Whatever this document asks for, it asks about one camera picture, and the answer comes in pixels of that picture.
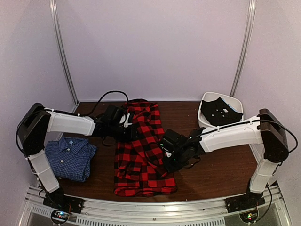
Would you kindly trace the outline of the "red black plaid shirt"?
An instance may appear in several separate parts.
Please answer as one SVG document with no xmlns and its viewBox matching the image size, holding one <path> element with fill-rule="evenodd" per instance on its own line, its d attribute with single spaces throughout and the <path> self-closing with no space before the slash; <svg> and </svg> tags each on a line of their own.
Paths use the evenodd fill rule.
<svg viewBox="0 0 301 226">
<path fill-rule="evenodd" d="M 163 166 L 166 154 L 159 147 L 164 135 L 159 106 L 145 99 L 124 105 L 133 113 L 138 139 L 118 142 L 114 157 L 114 193 L 121 197 L 152 197 L 177 191 L 172 173 Z"/>
</svg>

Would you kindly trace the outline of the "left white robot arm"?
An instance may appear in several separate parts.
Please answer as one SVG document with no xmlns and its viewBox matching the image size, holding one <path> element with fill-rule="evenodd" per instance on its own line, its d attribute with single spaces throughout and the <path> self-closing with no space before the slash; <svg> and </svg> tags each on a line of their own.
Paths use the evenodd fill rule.
<svg viewBox="0 0 301 226">
<path fill-rule="evenodd" d="M 133 113 L 113 105 L 109 105 L 104 113 L 93 116 L 90 113 L 75 114 L 45 108 L 41 103 L 35 103 L 16 128 L 16 145 L 29 162 L 38 181 L 50 194 L 49 201 L 57 209 L 63 209 L 68 200 L 59 192 L 61 186 L 46 158 L 44 141 L 47 133 L 112 137 L 117 142 L 131 142 L 138 139 L 133 119 Z"/>
</svg>

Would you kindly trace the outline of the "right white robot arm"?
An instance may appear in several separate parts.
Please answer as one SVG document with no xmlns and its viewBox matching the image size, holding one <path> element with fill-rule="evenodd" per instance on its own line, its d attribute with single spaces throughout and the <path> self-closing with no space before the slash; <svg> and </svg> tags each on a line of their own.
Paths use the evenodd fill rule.
<svg viewBox="0 0 301 226">
<path fill-rule="evenodd" d="M 277 166 L 289 156 L 286 129 L 268 109 L 261 109 L 257 116 L 241 122 L 194 129 L 188 137 L 168 129 L 159 142 L 160 148 L 167 154 L 163 165 L 170 173 L 187 166 L 192 158 L 223 148 L 249 144 L 263 144 L 264 153 L 249 181 L 246 194 L 241 197 L 241 204 L 246 208 L 258 202 L 259 195 L 263 193 Z"/>
</svg>

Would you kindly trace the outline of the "white plastic basin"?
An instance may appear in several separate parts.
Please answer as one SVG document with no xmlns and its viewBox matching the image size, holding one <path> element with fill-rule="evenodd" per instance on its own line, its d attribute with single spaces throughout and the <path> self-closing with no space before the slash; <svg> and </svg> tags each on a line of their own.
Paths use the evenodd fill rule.
<svg viewBox="0 0 301 226">
<path fill-rule="evenodd" d="M 198 109 L 200 127 L 223 126 L 243 120 L 243 105 L 240 100 L 215 92 L 203 94 Z"/>
</svg>

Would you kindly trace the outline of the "folded blue checked shirt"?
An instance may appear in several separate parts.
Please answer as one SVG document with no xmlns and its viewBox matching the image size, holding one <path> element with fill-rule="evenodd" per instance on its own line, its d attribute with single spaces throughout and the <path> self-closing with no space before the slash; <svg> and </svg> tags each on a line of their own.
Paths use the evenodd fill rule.
<svg viewBox="0 0 301 226">
<path fill-rule="evenodd" d="M 61 137 L 48 141 L 45 154 L 56 177 L 85 182 L 90 177 L 91 160 L 97 147 L 88 139 Z"/>
</svg>

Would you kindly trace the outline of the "black shirt in basin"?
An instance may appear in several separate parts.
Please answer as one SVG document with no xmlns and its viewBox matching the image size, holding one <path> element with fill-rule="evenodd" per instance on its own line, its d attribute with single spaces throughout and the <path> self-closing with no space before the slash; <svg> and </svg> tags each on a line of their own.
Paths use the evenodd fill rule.
<svg viewBox="0 0 301 226">
<path fill-rule="evenodd" d="M 202 100 L 201 103 L 201 113 L 213 126 L 223 126 L 242 120 L 243 113 L 234 110 L 221 97 L 213 101 Z"/>
</svg>

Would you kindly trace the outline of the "right circuit board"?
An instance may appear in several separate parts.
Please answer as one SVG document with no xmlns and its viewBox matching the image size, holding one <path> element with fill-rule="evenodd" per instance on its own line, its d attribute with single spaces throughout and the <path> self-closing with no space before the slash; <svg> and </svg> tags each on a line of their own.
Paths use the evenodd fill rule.
<svg viewBox="0 0 301 226">
<path fill-rule="evenodd" d="M 253 210 L 253 211 L 241 212 L 239 216 L 242 222 L 248 224 L 256 221 L 259 216 L 259 213 L 258 211 Z"/>
</svg>

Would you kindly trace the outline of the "circuit board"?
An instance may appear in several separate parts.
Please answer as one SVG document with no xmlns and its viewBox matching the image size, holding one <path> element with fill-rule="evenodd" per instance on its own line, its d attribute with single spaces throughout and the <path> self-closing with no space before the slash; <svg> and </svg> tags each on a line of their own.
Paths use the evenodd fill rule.
<svg viewBox="0 0 301 226">
<path fill-rule="evenodd" d="M 50 219 L 55 224 L 64 224 L 66 223 L 71 216 L 71 213 L 65 212 L 63 210 L 53 210 L 50 215 Z"/>
<path fill-rule="evenodd" d="M 248 224 L 256 221 L 259 216 L 259 213 L 258 211 L 253 210 L 253 211 L 241 212 L 239 216 L 242 222 Z"/>
</svg>

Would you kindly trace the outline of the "left circuit board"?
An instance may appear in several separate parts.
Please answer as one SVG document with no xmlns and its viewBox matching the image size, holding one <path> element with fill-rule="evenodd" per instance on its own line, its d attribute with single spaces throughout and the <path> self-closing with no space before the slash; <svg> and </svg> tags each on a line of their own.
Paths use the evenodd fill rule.
<svg viewBox="0 0 301 226">
<path fill-rule="evenodd" d="M 66 223 L 71 216 L 71 213 L 65 212 L 63 210 L 53 210 L 50 215 L 50 219 L 55 224 L 64 224 Z"/>
</svg>

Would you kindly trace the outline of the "front aluminium rail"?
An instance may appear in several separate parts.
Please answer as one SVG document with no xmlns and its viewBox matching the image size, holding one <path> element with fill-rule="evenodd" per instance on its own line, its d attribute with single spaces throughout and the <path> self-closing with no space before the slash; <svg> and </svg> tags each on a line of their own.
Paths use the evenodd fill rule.
<svg viewBox="0 0 301 226">
<path fill-rule="evenodd" d="M 247 226 L 258 213 L 256 226 L 290 226 L 287 206 L 278 185 L 263 193 L 255 209 L 229 212 L 226 198 L 182 202 L 115 202 L 84 199 L 81 213 L 72 213 L 64 226 Z"/>
</svg>

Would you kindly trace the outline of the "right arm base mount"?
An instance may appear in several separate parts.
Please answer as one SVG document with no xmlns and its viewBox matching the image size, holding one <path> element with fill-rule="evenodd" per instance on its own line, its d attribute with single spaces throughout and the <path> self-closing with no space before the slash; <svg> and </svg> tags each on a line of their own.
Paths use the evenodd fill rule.
<svg viewBox="0 0 301 226">
<path fill-rule="evenodd" d="M 249 190 L 243 195 L 233 196 L 225 199 L 228 213 L 256 208 L 265 204 L 263 193 L 253 193 Z"/>
</svg>

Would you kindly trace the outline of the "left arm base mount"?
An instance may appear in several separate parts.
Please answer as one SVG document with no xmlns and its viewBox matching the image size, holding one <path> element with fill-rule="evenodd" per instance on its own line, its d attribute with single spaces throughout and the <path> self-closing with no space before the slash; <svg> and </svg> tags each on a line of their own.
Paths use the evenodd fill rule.
<svg viewBox="0 0 301 226">
<path fill-rule="evenodd" d="M 68 213 L 80 214 L 82 211 L 84 200 L 81 198 L 67 196 L 60 192 L 46 192 L 43 204 L 45 206 L 49 206 L 57 210 L 63 210 Z"/>
</svg>

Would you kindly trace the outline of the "left aluminium frame post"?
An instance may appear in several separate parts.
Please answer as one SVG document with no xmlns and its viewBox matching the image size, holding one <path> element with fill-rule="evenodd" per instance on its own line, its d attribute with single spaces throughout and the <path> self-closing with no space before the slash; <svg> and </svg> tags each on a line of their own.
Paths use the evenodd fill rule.
<svg viewBox="0 0 301 226">
<path fill-rule="evenodd" d="M 63 73 L 66 79 L 67 87 L 71 95 L 72 102 L 75 106 L 78 106 L 79 100 L 75 91 L 75 87 L 71 78 L 70 69 L 64 49 L 63 44 L 63 37 L 62 32 L 60 28 L 60 21 L 59 21 L 59 15 L 58 15 L 58 9 L 57 9 L 57 2 L 56 0 L 50 0 L 49 1 L 50 6 L 50 13 L 53 21 L 53 27 L 54 27 L 54 33 L 55 33 L 55 39 L 57 43 L 58 48 L 58 54 L 61 61 Z"/>
</svg>

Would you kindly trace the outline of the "aluminium frame post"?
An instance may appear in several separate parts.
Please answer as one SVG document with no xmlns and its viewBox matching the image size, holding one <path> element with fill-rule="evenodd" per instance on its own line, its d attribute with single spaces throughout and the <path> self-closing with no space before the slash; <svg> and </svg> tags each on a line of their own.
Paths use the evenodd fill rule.
<svg viewBox="0 0 301 226">
<path fill-rule="evenodd" d="M 71 95 L 72 102 L 75 106 L 78 106 L 79 100 L 75 91 L 75 87 L 71 78 L 70 69 L 64 49 L 63 44 L 63 37 L 62 32 L 60 28 L 60 21 L 59 21 L 59 15 L 58 15 L 58 9 L 57 9 L 57 2 L 56 0 L 50 0 L 49 1 L 50 6 L 50 13 L 53 21 L 53 27 L 54 27 L 54 33 L 55 33 L 55 39 L 57 43 L 58 48 L 58 54 L 61 61 L 63 73 L 66 79 L 67 87 Z"/>
<path fill-rule="evenodd" d="M 232 87 L 230 90 L 231 97 L 234 97 L 237 92 L 239 80 L 241 78 L 242 71 L 244 69 L 247 51 L 248 51 L 250 41 L 251 41 L 251 36 L 253 33 L 255 14 L 256 14 L 256 0 L 249 0 L 249 5 L 248 5 L 248 10 L 247 10 L 247 15 L 246 15 L 246 25 L 245 25 L 245 31 L 244 31 L 241 51 L 240 51 L 240 55 L 238 58 L 238 64 L 237 64 L 234 80 L 233 80 Z"/>
</svg>

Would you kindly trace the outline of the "right aluminium frame post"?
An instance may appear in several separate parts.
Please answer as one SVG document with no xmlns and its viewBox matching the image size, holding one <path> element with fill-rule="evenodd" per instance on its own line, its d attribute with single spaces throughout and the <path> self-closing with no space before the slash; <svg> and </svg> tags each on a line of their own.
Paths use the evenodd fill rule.
<svg viewBox="0 0 301 226">
<path fill-rule="evenodd" d="M 246 25 L 245 25 L 245 31 L 244 31 L 241 51 L 240 51 L 240 55 L 238 58 L 238 64 L 237 64 L 234 80 L 233 80 L 232 87 L 230 90 L 231 97 L 234 97 L 237 92 L 239 80 L 241 78 L 242 71 L 244 69 L 247 51 L 248 51 L 250 41 L 251 41 L 251 36 L 253 33 L 255 14 L 256 14 L 256 0 L 249 0 L 249 5 L 248 5 L 248 10 L 247 10 L 247 15 L 246 15 Z"/>
</svg>

